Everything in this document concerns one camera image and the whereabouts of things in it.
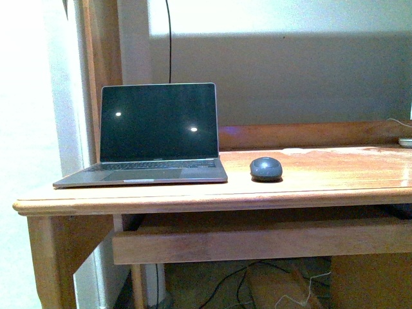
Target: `black cable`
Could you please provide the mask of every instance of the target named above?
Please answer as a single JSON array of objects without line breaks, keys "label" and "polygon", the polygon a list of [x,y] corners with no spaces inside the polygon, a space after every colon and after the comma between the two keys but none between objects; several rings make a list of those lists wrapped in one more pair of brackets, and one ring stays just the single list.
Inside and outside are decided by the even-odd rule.
[{"label": "black cable", "polygon": [[199,309],[204,308],[204,307],[212,300],[212,298],[216,295],[216,293],[218,292],[220,286],[223,284],[223,282],[225,282],[226,279],[228,279],[229,277],[232,277],[233,275],[236,275],[237,273],[239,273],[239,272],[241,272],[241,271],[243,271],[243,270],[246,270],[248,267],[250,267],[250,266],[252,266],[252,265],[255,265],[255,264],[257,264],[257,263],[260,263],[260,262],[262,262],[262,261],[265,261],[265,259],[262,259],[262,260],[260,260],[260,261],[252,262],[252,263],[248,264],[247,266],[242,267],[241,269],[238,269],[238,270],[232,272],[231,274],[227,275],[226,277],[224,277],[224,278],[218,283],[218,285],[216,285],[216,288],[214,289],[212,295],[208,298],[208,300],[206,300],[206,302],[204,302],[204,303],[199,307]]},{"label": "black cable", "polygon": [[245,273],[243,274],[242,280],[240,281],[239,285],[238,285],[238,289],[236,290],[236,299],[238,301],[238,304],[240,307],[242,307],[243,309],[247,309],[245,306],[243,306],[242,302],[240,301],[240,297],[239,297],[239,292],[240,292],[240,288],[243,285],[243,282],[245,282],[245,278],[246,278],[246,274],[247,274],[247,270],[248,268],[246,268]]},{"label": "black cable", "polygon": [[[265,264],[265,265],[269,265],[269,266],[271,266],[271,267],[275,267],[275,268],[280,269],[280,270],[282,270],[283,272],[286,272],[286,273],[289,274],[289,272],[288,272],[286,269],[283,269],[283,268],[281,268],[281,267],[279,267],[279,266],[277,266],[277,265],[275,265],[275,264],[271,264],[271,263],[264,262],[264,261],[261,261],[260,263],[261,263],[261,264]],[[307,278],[307,277],[305,277],[305,276],[302,276],[302,278],[303,278],[303,279],[306,279],[306,280],[310,280],[310,278]],[[323,283],[322,281],[315,280],[315,279],[312,279],[312,282],[317,283],[318,285],[322,285],[322,286],[328,287],[328,288],[330,287],[330,285],[328,285],[328,284],[326,284],[326,283]]]},{"label": "black cable", "polygon": [[[169,20],[169,83],[172,82],[172,23],[170,19],[169,2],[166,0],[167,18]],[[159,269],[156,264],[156,309],[159,309]]]},{"label": "black cable", "polygon": [[157,283],[157,287],[156,287],[156,309],[159,309],[159,269],[158,269],[157,264],[156,264],[156,283]]},{"label": "black cable", "polygon": [[253,298],[253,293],[250,289],[249,289],[249,294],[250,294],[250,299],[252,300],[253,309],[257,309],[255,299]]},{"label": "black cable", "polygon": [[172,83],[172,23],[170,19],[169,3],[166,0],[167,18],[169,19],[169,83]]}]

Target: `laptop keyboard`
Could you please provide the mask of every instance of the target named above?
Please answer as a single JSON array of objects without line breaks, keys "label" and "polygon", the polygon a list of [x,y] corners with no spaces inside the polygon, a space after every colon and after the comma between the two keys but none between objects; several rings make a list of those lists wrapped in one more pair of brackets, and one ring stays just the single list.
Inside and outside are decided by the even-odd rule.
[{"label": "laptop keyboard", "polygon": [[94,171],[125,171],[130,169],[182,169],[182,168],[215,167],[214,160],[182,160],[182,161],[146,161],[97,164],[87,169]]}]

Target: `laptop trackpad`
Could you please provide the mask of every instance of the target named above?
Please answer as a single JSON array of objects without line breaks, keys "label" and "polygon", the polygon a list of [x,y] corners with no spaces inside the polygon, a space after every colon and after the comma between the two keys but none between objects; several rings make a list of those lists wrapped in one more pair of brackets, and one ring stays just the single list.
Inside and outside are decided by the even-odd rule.
[{"label": "laptop trackpad", "polygon": [[116,171],[104,178],[105,181],[144,180],[144,179],[176,179],[181,169],[140,169],[138,171]]}]

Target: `wooden desk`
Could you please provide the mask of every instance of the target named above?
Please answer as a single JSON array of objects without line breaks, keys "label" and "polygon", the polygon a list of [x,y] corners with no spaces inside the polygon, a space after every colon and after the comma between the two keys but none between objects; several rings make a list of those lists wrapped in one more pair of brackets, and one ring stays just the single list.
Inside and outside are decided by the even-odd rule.
[{"label": "wooden desk", "polygon": [[[282,182],[250,180],[248,165],[259,156],[273,156],[283,164]],[[378,145],[233,151],[222,152],[221,159],[228,183],[47,186],[17,200],[14,209],[28,216],[44,308],[74,308],[71,275],[113,226],[102,225],[111,215],[146,214],[137,231],[115,236],[116,263],[412,252],[412,222],[371,207],[345,211],[352,205],[411,203],[409,149]],[[79,228],[77,218],[89,220]],[[135,250],[142,246],[145,250]],[[133,269],[139,276],[138,266]]]}]

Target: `white object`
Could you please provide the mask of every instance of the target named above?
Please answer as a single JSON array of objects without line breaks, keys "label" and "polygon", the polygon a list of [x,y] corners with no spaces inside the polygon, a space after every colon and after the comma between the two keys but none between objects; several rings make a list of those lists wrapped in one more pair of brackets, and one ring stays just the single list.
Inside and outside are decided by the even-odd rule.
[{"label": "white object", "polygon": [[412,138],[399,138],[399,145],[405,148],[412,148]]}]

